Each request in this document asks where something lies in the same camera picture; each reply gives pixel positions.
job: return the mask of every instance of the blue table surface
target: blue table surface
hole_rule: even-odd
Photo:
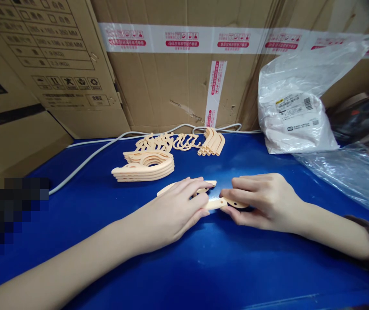
[[[152,182],[117,183],[123,152],[136,140],[98,154],[31,221],[14,232],[0,255],[0,284],[75,245],[138,209],[166,185],[187,176],[217,180],[215,199],[232,177],[281,173],[306,202],[341,216],[369,220],[369,210],[318,179],[291,155],[269,155],[264,137],[227,134],[221,156],[172,150],[175,171]],[[30,177],[56,186],[101,143],[66,149]],[[299,236],[237,226],[220,210],[178,242],[135,257],[97,280],[65,309],[325,309],[369,303],[369,272],[338,252]]]

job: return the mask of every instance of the forearm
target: forearm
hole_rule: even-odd
[[[369,233],[344,217],[309,204],[301,235],[359,260],[369,259]]]
[[[138,253],[114,222],[0,286],[0,309],[60,309],[89,284]]]

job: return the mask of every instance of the clear plastic bag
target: clear plastic bag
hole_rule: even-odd
[[[319,99],[365,55],[363,41],[282,55],[259,75],[259,124],[270,154],[338,149]]]
[[[336,151],[294,154],[319,178],[369,210],[369,149],[353,143]]]

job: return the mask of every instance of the right hand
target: right hand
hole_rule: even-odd
[[[238,225],[303,235],[312,210],[318,208],[300,199],[280,174],[233,178],[232,185],[232,189],[223,189],[220,196],[255,207],[252,212],[240,212],[230,206],[221,208]]]

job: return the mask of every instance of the fingernail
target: fingernail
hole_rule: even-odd
[[[220,208],[221,211],[223,211],[224,213],[230,215],[230,212],[229,210],[225,209],[225,208]]]

